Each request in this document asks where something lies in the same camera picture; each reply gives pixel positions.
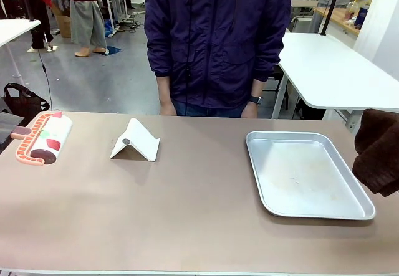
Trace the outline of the person's left hand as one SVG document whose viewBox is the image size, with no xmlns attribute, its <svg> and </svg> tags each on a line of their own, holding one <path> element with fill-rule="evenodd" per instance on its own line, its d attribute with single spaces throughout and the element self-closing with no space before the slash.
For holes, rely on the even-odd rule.
<svg viewBox="0 0 399 276">
<path fill-rule="evenodd" d="M 257 118 L 257 111 L 258 104 L 248 102 L 241 113 L 241 118 Z"/>
</svg>

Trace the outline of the person's right hand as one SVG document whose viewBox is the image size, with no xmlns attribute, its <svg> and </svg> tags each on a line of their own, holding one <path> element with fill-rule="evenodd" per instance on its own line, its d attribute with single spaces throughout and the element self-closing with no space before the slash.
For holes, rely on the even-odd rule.
<svg viewBox="0 0 399 276">
<path fill-rule="evenodd" d="M 176 109 L 170 97 L 160 99 L 160 115 L 176 116 Z"/>
</svg>

